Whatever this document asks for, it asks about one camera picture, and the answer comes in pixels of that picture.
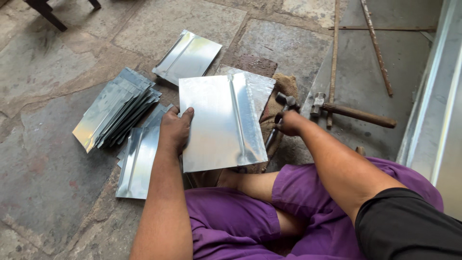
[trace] wooden hammer handle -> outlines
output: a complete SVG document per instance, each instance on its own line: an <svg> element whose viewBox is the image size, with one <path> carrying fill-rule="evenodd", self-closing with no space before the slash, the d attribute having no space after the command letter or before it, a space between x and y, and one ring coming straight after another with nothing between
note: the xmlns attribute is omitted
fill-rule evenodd
<svg viewBox="0 0 462 260"><path fill-rule="evenodd" d="M380 125L386 128L395 128L397 121L391 118L381 117L378 115L362 112L361 110L353 109L343 105L336 105L334 103L326 102L322 108L327 112L340 114L343 116L356 118L365 122Z"/></svg>

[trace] concrete floor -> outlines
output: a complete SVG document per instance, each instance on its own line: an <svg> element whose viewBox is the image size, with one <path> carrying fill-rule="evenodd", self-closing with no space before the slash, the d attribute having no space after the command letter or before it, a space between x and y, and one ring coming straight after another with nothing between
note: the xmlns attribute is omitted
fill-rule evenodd
<svg viewBox="0 0 462 260"><path fill-rule="evenodd" d="M341 1L344 22L364 21L353 2ZM381 2L370 0L372 12L377 10L373 19L381 25L434 25L441 5ZM334 0L100 0L103 8L96 12L86 0L49 3L69 27L66 32L57 31L22 0L0 8L1 259L128 257L144 202L114 196L121 147L86 154L71 132L105 83L125 66L155 80L151 69L182 29L223 45L207 74L219 64L232 66L242 53L277 62L276 72L296 76L299 101L307 100L306 116L313 93L328 86ZM390 101L368 37L366 31L341 34L337 101L396 117L399 127L383 130L335 117L333 134L351 147L370 143L367 153L393 159L429 43L417 32L378 35L398 94ZM361 46L367 51L354 54ZM393 69L398 53L406 58ZM367 86L375 92L358 94L369 91ZM173 85L160 81L157 87L163 93L160 103L179 104ZM284 137L270 168L308 161L300 140Z"/></svg>

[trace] wooden chair leg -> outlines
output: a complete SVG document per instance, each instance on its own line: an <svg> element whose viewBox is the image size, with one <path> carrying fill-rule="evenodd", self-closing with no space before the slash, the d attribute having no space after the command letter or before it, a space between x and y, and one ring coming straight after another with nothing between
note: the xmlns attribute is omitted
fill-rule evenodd
<svg viewBox="0 0 462 260"><path fill-rule="evenodd" d="M56 16L52 14L51 11L49 11L51 7L46 3L45 5L32 5L31 7L37 10L37 12L39 12L43 17L45 17L46 20L58 28L58 30L67 30L67 27L58 18L56 18Z"/></svg>
<svg viewBox="0 0 462 260"><path fill-rule="evenodd" d="M53 8L52 8L49 4L47 4L47 3L45 3L45 4L43 5L43 7L44 7L48 12L53 11Z"/></svg>
<svg viewBox="0 0 462 260"><path fill-rule="evenodd" d="M98 2L98 0L88 0L91 5L95 8L95 10L98 10L101 8L101 4Z"/></svg>

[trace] purple clothing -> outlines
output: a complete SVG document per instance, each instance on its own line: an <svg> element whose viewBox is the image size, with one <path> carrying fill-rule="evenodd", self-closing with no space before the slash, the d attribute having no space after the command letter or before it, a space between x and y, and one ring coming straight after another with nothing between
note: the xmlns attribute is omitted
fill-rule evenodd
<svg viewBox="0 0 462 260"><path fill-rule="evenodd" d="M391 161L367 159L443 211L441 195L422 175ZM280 237L274 207L310 220L286 259L365 259L350 218L324 189L314 164L285 165L274 181L273 205L229 188L193 189L185 195L195 260L284 258L261 244Z"/></svg>

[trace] hammer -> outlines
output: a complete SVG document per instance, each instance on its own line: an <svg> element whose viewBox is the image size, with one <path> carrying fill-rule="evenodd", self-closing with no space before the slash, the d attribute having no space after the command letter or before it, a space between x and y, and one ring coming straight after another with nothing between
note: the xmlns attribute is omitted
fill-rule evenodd
<svg viewBox="0 0 462 260"><path fill-rule="evenodd" d="M282 109L283 112L289 109L293 109L293 110L296 110L298 113L300 113L300 105L297 103L297 100L293 96L287 97L283 93L278 92L278 94L276 95L276 102L284 105L284 108ZM271 144L275 141L278 131L279 130L277 130L276 128L273 128L273 130L269 134L268 139L266 140L266 143L265 143L266 151L268 151Z"/></svg>
<svg viewBox="0 0 462 260"><path fill-rule="evenodd" d="M312 117L319 117L323 110L327 112L332 112L335 114L340 114L343 116L356 118L361 121L369 122L372 124L380 125L386 128L395 128L397 121L391 118L381 117L378 115L369 114L366 112L362 112L357 109L353 109L350 107L346 107L343 105L336 105L334 103L329 103L325 101L326 94L324 93L317 93L315 95L315 102L311 107L310 115Z"/></svg>

